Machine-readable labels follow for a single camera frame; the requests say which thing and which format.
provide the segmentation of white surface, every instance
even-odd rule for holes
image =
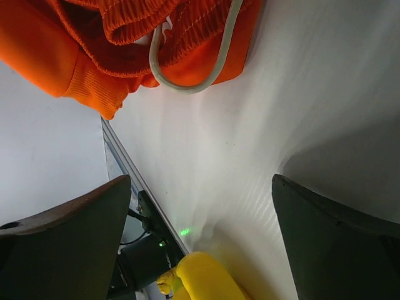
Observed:
[[[0,62],[0,224],[108,181],[100,116],[44,94]]]
[[[400,1],[268,0],[239,78],[141,88],[112,126],[189,249],[292,300],[271,178],[400,222],[399,78]]]

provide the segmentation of orange fabric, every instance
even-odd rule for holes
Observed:
[[[222,73],[239,75],[262,0],[244,0]],[[155,87],[151,34],[170,16],[159,50],[165,75],[193,85],[216,61],[231,0],[0,0],[0,58],[53,96],[68,96],[111,119],[128,92]]]

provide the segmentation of white drawstring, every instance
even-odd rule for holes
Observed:
[[[243,0],[232,0],[231,7],[229,8],[229,12],[227,14],[224,33],[222,35],[221,47],[219,48],[215,66],[212,69],[210,75],[202,83],[195,84],[193,86],[179,86],[177,84],[174,84],[173,82],[169,81],[168,78],[166,78],[161,71],[160,65],[158,63],[158,49],[160,44],[160,32],[163,25],[159,25],[154,30],[149,54],[150,69],[154,75],[154,78],[156,78],[156,80],[163,86],[166,86],[173,91],[184,94],[195,94],[212,85],[225,65],[226,56],[228,55],[229,46],[231,45],[233,29],[235,27],[236,19],[238,18],[242,3]]]

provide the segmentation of yellow plastic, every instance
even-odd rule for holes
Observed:
[[[204,252],[185,256],[157,285],[163,294],[172,290],[173,300],[251,300],[223,265]]]

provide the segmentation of green led light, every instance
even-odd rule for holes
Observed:
[[[189,228],[183,229],[180,233],[181,236],[187,236],[191,230]]]

